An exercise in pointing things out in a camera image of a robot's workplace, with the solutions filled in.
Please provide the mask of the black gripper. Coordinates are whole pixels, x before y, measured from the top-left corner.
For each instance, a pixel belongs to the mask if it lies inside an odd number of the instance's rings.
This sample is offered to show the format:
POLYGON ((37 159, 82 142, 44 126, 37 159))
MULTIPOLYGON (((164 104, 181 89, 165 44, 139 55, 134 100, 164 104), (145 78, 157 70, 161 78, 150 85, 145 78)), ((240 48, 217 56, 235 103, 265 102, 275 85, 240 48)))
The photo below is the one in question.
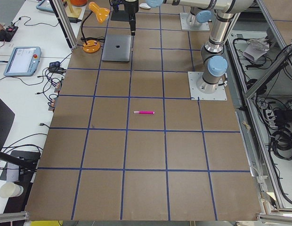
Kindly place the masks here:
POLYGON ((124 1, 124 10, 129 15, 130 32, 131 36, 136 34, 136 17, 135 14, 138 12, 138 0, 125 0, 124 1))

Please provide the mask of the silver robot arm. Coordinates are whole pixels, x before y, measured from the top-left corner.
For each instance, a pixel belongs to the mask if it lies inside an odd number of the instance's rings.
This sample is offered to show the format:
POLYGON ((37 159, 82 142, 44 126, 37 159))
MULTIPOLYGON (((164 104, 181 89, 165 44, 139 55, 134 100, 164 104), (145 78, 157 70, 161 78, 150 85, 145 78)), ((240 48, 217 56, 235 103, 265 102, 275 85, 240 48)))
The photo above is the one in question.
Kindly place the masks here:
POLYGON ((218 87, 219 80, 225 75, 227 61, 221 56, 224 43, 233 29, 240 13, 253 3, 252 0, 147 0, 146 3, 157 8, 162 4, 182 5, 202 10, 215 10, 215 21, 208 41, 202 46, 201 54, 204 72, 197 81, 197 88, 206 94, 212 94, 218 87))

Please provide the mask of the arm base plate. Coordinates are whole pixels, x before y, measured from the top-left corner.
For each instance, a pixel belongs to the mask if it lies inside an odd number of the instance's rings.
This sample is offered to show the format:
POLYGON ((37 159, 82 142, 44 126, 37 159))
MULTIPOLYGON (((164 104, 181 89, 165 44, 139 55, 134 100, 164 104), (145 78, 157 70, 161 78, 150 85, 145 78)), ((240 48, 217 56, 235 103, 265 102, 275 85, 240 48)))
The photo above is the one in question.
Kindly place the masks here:
POLYGON ((183 31, 208 32, 210 30, 209 20, 211 20, 209 12, 200 12, 196 15, 180 13, 181 30, 183 31))
POLYGON ((227 101, 224 81, 210 85, 203 80, 203 72, 188 72, 191 100, 227 101))

